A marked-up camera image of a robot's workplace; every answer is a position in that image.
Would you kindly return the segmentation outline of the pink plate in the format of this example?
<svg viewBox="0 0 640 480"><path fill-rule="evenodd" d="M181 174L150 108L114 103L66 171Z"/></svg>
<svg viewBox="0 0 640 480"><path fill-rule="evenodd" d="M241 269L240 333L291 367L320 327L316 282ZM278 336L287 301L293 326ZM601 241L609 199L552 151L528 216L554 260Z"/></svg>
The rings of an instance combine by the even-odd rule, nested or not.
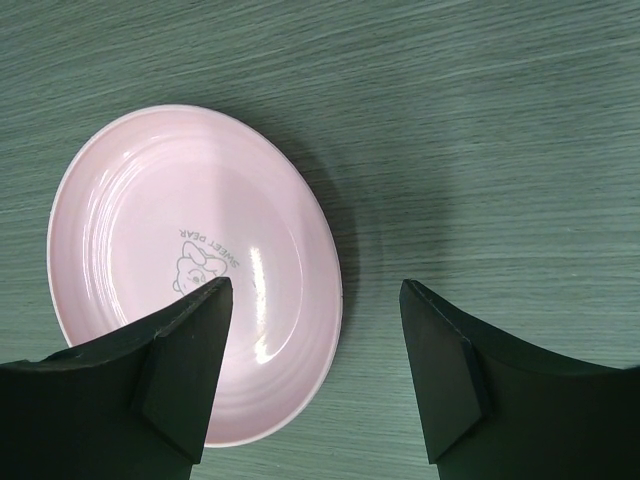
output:
<svg viewBox="0 0 640 480"><path fill-rule="evenodd" d="M271 141L203 107L139 109L83 145L52 204L47 273L73 346L231 281L209 448L289 424L337 350L343 286L318 200Z"/></svg>

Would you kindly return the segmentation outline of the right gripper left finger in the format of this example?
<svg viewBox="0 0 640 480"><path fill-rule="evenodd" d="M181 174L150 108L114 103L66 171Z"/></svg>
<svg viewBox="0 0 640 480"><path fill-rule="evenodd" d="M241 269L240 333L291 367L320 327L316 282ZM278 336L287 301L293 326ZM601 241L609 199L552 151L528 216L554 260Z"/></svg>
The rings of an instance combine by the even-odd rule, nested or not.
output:
<svg viewBox="0 0 640 480"><path fill-rule="evenodd" d="M5 479L187 479L233 308L228 278L40 361L1 367Z"/></svg>

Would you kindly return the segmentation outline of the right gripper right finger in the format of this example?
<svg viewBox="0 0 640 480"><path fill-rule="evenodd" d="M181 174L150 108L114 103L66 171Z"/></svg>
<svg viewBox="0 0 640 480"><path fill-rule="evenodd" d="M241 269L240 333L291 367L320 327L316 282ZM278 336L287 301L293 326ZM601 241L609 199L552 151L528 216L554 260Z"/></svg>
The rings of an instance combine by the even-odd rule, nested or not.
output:
<svg viewBox="0 0 640 480"><path fill-rule="evenodd" d="M426 452L443 479L635 479L639 371L498 329L415 280L399 295Z"/></svg>

